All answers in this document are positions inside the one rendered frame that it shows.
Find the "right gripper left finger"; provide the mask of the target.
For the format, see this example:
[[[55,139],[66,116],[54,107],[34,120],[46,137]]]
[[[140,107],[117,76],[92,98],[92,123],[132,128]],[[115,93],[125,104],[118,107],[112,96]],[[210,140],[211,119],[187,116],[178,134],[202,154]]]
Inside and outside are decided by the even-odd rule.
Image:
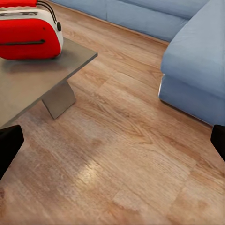
[[[0,180],[23,144],[24,137],[20,125],[0,130]]]

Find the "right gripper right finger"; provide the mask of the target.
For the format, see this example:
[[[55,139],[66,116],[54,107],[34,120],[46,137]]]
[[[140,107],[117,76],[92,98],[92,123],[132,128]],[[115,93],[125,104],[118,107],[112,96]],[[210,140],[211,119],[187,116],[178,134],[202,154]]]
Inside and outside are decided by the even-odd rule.
[[[225,127],[214,125],[211,135],[211,143],[225,161]]]

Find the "radio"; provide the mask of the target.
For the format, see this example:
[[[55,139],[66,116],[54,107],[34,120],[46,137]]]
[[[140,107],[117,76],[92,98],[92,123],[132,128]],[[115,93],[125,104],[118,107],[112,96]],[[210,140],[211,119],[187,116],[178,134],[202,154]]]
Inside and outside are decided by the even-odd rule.
[[[53,59],[61,54],[63,35],[53,9],[43,0],[0,0],[0,8],[44,6],[0,12],[0,57],[6,60]]]

